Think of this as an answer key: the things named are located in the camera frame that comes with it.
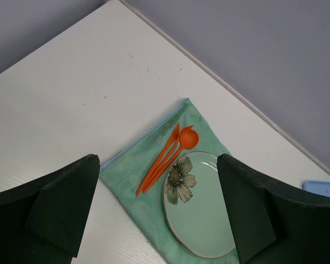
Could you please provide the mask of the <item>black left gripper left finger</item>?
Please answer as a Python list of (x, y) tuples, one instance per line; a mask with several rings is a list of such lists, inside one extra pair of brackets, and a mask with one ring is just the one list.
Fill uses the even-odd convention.
[(71, 263), (80, 249), (100, 172), (89, 154), (0, 192), (0, 263)]

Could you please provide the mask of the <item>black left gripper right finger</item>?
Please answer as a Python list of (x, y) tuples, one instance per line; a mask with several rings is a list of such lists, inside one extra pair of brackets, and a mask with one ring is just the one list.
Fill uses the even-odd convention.
[(330, 263), (330, 197), (228, 154), (218, 157), (217, 169), (240, 263)]

